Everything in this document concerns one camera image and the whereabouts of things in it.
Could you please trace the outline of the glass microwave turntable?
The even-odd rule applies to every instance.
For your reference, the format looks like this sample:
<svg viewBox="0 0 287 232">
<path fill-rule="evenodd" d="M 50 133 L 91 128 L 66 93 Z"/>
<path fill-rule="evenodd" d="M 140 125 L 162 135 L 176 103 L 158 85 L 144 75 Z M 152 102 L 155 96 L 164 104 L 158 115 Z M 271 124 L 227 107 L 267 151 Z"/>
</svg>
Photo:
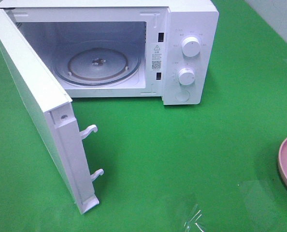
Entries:
<svg viewBox="0 0 287 232">
<path fill-rule="evenodd" d="M 133 75 L 144 57 L 144 45 L 109 40 L 70 44 L 58 49 L 56 74 L 68 83 L 98 87 Z"/>
</svg>

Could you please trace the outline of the white microwave door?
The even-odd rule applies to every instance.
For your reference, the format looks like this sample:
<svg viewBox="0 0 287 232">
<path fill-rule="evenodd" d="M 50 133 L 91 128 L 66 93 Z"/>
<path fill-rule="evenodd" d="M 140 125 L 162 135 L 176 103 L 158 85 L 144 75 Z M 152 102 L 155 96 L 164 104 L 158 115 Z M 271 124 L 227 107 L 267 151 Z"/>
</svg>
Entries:
<svg viewBox="0 0 287 232">
<path fill-rule="evenodd" d="M 80 213 L 99 203 L 82 141 L 95 125 L 80 131 L 72 99 L 33 50 L 7 13 L 0 9 L 0 50 L 38 133 Z"/>
</svg>

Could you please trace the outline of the white microwave knob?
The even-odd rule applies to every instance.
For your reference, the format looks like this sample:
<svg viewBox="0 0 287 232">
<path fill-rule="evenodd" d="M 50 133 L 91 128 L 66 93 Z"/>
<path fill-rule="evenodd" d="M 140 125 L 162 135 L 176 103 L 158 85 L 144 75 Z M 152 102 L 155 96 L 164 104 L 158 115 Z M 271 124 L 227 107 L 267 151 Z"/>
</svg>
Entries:
<svg viewBox="0 0 287 232">
<path fill-rule="evenodd" d="M 196 56 L 201 51 L 201 43 L 195 36 L 183 39 L 181 46 L 183 55 L 189 58 Z"/>
<path fill-rule="evenodd" d="M 188 86 L 195 82 L 195 73 L 190 68 L 183 68 L 178 72 L 178 81 L 181 85 Z"/>
</svg>

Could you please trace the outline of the clear tape piece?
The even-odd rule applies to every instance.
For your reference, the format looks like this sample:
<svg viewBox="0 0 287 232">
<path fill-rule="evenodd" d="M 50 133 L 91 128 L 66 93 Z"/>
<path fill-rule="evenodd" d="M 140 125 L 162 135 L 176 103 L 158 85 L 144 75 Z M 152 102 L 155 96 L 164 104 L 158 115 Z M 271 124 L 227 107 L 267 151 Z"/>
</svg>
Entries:
<svg viewBox="0 0 287 232">
<path fill-rule="evenodd" d="M 183 232 L 205 232 L 206 228 L 202 222 L 202 210 L 195 204 L 187 217 Z"/>
</svg>

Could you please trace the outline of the round white door button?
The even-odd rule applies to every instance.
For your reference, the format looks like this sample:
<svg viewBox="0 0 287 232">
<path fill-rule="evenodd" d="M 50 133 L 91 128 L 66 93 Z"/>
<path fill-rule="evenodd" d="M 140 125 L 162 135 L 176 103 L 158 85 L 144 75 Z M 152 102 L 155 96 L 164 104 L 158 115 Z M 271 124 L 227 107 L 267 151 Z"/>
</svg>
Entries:
<svg viewBox="0 0 287 232">
<path fill-rule="evenodd" d="M 175 98 L 180 102 L 186 102 L 190 98 L 190 93 L 187 90 L 182 90 L 175 95 Z"/>
</svg>

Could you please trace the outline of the white microwave oven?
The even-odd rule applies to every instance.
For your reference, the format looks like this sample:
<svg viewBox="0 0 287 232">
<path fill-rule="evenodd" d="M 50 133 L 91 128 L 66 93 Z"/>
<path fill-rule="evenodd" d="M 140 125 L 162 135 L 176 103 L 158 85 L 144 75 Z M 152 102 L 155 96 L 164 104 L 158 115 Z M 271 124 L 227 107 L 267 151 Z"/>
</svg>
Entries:
<svg viewBox="0 0 287 232">
<path fill-rule="evenodd" d="M 198 104 L 218 17 L 209 0 L 3 0 L 0 48 L 42 100 Z"/>
</svg>

